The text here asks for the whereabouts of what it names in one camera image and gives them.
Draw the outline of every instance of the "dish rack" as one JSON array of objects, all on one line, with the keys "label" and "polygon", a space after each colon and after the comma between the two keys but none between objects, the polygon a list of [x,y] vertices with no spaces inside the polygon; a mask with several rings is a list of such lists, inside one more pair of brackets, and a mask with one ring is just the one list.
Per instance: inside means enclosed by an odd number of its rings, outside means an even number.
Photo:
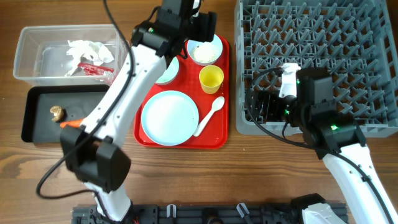
[{"label": "dish rack", "polygon": [[[241,134],[265,134],[244,105],[253,76],[286,62],[326,67],[339,112],[352,114],[366,137],[386,138],[398,131],[398,58],[385,1],[238,0],[234,22],[236,129]],[[256,91],[278,90],[280,84],[275,75],[264,76]],[[281,135],[284,122],[266,121],[266,116],[261,109],[257,121]],[[290,125],[285,130],[285,135],[296,133],[299,128]]]}]

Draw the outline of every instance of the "carrot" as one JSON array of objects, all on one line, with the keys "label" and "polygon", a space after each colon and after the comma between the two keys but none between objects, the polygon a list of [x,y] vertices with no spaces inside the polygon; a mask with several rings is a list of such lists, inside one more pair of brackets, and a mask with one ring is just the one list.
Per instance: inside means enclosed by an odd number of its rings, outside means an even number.
[{"label": "carrot", "polygon": [[83,120],[84,120],[84,118],[83,119],[74,120],[74,121],[64,121],[64,122],[62,122],[60,124],[60,127],[61,128],[65,128],[66,125],[69,125],[69,126],[71,126],[73,128],[79,128],[80,124],[83,122]]}]

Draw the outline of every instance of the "white spoon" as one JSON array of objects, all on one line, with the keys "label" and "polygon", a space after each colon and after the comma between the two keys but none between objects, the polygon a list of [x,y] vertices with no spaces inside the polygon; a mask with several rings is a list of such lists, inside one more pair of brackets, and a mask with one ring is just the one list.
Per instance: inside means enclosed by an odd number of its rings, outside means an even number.
[{"label": "white spoon", "polygon": [[210,118],[213,116],[213,114],[222,109],[225,103],[225,98],[223,96],[218,97],[217,99],[214,100],[210,112],[203,118],[203,120],[200,122],[200,124],[197,127],[197,130],[193,133],[195,137],[198,137],[200,133],[203,131],[203,129],[206,127],[207,122],[209,122]]}]

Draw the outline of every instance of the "wooden table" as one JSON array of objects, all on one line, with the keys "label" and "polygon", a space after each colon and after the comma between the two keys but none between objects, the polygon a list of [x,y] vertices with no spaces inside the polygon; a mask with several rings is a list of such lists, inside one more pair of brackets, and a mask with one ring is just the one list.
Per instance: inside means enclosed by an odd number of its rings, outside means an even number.
[{"label": "wooden table", "polygon": [[[232,45],[235,2],[206,1],[202,8],[204,12],[218,13],[216,33]],[[159,4],[160,0],[118,0],[109,5],[130,38],[133,27]],[[12,76],[20,31],[25,26],[64,24],[109,21],[101,1],[0,0],[1,223],[70,223],[73,206],[94,203],[89,194],[54,201],[39,199],[36,184],[63,154],[58,144],[33,145],[21,140],[26,94],[31,86]],[[230,103],[229,140],[217,151],[149,149],[138,145],[132,132],[128,134],[123,149],[132,166],[126,187],[135,204],[289,202],[293,197],[315,192],[327,200],[345,201],[334,178],[313,151],[268,136],[240,135],[234,122],[234,94]],[[300,136],[290,138],[300,140]],[[398,208],[398,135],[369,139],[368,144],[379,177]],[[44,192],[59,194],[83,188],[62,166],[47,181]]]}]

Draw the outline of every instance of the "clear plastic bin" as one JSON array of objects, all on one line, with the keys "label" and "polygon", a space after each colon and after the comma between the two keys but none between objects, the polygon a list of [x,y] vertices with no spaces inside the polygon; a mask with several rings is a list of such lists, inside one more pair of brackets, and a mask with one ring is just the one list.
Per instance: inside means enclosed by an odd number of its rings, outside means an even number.
[{"label": "clear plastic bin", "polygon": [[[80,68],[70,77],[73,57],[67,55],[68,40],[90,40],[103,43],[114,60],[101,66],[113,68],[111,75],[86,76]],[[25,27],[19,37],[14,77],[33,86],[104,84],[119,73],[127,56],[127,49],[113,25],[72,25]]]}]

